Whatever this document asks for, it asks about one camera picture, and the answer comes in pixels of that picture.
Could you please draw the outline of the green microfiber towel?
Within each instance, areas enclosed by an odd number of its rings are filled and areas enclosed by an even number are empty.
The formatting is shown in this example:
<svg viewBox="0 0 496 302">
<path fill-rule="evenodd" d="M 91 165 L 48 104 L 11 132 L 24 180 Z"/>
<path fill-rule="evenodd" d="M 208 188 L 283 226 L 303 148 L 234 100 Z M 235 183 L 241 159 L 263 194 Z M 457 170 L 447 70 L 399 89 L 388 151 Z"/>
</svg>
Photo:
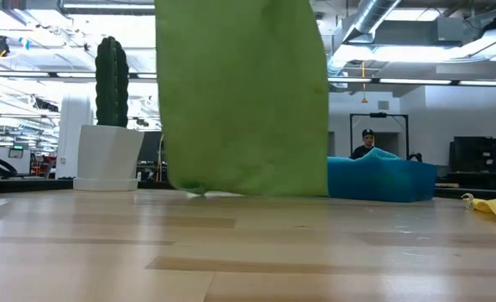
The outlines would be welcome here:
<svg viewBox="0 0 496 302">
<path fill-rule="evenodd" d="M 309 0 L 154 0 L 168 176 L 203 194 L 325 195 L 329 92 Z"/>
</svg>

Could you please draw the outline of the black background monitor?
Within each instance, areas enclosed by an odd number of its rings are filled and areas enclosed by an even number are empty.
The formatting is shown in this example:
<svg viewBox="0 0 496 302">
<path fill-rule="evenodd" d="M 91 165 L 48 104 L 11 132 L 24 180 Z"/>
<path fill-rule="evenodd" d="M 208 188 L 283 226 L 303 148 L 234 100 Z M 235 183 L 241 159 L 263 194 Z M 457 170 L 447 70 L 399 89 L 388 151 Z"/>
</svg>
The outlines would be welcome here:
<svg viewBox="0 0 496 302">
<path fill-rule="evenodd" d="M 138 161 L 156 162 L 159 157 L 159 142 L 162 132 L 144 132 L 144 139 L 138 155 Z"/>
</svg>

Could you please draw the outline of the person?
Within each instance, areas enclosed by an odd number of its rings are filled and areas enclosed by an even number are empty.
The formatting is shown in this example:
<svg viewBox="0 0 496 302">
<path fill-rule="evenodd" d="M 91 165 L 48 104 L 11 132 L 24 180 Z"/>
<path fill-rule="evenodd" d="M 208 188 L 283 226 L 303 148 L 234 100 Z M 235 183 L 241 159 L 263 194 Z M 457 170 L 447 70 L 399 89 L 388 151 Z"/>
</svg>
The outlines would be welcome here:
<svg viewBox="0 0 496 302">
<path fill-rule="evenodd" d="M 362 139 L 363 144 L 352 151 L 351 159 L 360 159 L 371 151 L 374 147 L 374 131 L 372 129 L 364 129 Z"/>
</svg>

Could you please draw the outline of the white plant pot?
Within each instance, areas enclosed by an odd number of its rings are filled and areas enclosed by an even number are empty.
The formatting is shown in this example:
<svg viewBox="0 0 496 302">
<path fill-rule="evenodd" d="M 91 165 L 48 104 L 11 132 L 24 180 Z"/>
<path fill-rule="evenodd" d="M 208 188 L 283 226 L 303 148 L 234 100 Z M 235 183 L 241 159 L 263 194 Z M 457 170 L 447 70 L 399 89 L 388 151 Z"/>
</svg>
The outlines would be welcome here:
<svg viewBox="0 0 496 302">
<path fill-rule="evenodd" d="M 132 191 L 144 134 L 114 126 L 83 125 L 74 190 Z"/>
</svg>

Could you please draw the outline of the green cactus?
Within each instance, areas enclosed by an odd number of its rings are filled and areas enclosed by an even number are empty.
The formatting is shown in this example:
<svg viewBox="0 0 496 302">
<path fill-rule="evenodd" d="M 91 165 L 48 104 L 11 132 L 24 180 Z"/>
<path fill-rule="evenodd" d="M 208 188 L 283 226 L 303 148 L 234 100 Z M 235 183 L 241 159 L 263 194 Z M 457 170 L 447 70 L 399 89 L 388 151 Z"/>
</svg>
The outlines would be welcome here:
<svg viewBox="0 0 496 302">
<path fill-rule="evenodd" d="M 125 128 L 128 125 L 129 67 L 123 47 L 112 36 L 98 45 L 95 66 L 97 124 Z"/>
</svg>

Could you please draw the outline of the large ceiling light panel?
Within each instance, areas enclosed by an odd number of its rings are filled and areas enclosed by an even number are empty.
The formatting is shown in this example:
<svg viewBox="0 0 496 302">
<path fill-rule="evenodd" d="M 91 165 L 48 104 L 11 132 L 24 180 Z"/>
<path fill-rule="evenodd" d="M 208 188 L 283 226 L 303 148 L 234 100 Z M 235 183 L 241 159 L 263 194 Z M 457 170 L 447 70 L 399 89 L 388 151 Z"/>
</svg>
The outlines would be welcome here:
<svg viewBox="0 0 496 302">
<path fill-rule="evenodd" d="M 342 45 L 332 56 L 332 63 L 360 61 L 383 61 L 399 63 L 441 63 L 461 55 L 458 47 L 436 46 L 357 46 Z"/>
</svg>

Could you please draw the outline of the black storage cabinet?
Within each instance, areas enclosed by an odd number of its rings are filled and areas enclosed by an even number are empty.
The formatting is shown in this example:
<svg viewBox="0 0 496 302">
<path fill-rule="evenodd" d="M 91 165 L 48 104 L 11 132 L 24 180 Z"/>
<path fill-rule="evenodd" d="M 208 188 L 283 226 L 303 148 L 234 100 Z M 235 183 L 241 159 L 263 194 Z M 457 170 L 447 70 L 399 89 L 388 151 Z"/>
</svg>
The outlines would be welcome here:
<svg viewBox="0 0 496 302">
<path fill-rule="evenodd" d="M 496 137 L 455 137 L 446 177 L 460 188 L 496 190 Z"/>
</svg>

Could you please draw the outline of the black metal frame rig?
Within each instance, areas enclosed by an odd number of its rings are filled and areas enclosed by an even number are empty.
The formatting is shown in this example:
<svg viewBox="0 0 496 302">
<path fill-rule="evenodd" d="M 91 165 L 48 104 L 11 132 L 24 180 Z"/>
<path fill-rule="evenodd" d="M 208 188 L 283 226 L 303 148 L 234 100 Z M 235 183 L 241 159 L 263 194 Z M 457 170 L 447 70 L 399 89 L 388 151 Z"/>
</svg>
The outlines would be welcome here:
<svg viewBox="0 0 496 302">
<path fill-rule="evenodd" d="M 354 125 L 353 125 L 353 119 L 355 117 L 368 117 L 368 118 L 388 118 L 391 117 L 394 121 L 396 121 L 404 130 L 405 130 L 405 156 L 404 159 L 407 160 L 407 158 L 410 156 L 410 122 L 409 122 L 409 115 L 407 114 L 391 114 L 391 113 L 385 113 L 385 112 L 371 112 L 371 113 L 350 113 L 349 114 L 349 150 L 350 153 L 352 154 L 354 150 L 354 142 L 353 142 L 353 130 L 354 130 Z M 405 120 L 405 123 L 402 125 L 398 122 L 396 119 L 397 117 L 402 117 Z"/>
</svg>

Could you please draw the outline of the silver spiral ceiling duct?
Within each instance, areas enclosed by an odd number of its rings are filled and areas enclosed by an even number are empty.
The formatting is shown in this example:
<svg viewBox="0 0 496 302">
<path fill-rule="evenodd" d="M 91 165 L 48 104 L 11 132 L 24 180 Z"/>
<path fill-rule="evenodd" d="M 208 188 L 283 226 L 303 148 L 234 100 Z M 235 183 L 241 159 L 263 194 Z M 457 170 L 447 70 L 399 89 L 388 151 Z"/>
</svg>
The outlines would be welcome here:
<svg viewBox="0 0 496 302">
<path fill-rule="evenodd" d="M 347 64 L 343 55 L 337 53 L 338 50 L 345 44 L 371 44 L 376 29 L 400 2 L 401 0 L 361 0 L 354 14 L 338 21 L 332 35 L 335 52 L 327 62 L 329 76 L 339 76 Z"/>
</svg>

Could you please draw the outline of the black aluminium table frame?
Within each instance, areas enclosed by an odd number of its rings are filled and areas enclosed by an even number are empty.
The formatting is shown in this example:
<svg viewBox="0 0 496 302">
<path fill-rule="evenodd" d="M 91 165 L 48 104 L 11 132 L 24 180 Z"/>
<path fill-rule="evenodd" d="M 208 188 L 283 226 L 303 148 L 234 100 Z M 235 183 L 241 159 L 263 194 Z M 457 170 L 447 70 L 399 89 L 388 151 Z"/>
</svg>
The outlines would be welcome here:
<svg viewBox="0 0 496 302">
<path fill-rule="evenodd" d="M 139 189 L 172 190 L 173 187 L 165 182 L 140 182 Z M 72 180 L 0 180 L 0 193 L 15 193 L 44 190 L 72 190 Z M 435 197 L 458 198 L 471 193 L 479 199 L 496 199 L 496 190 L 436 188 Z"/>
</svg>

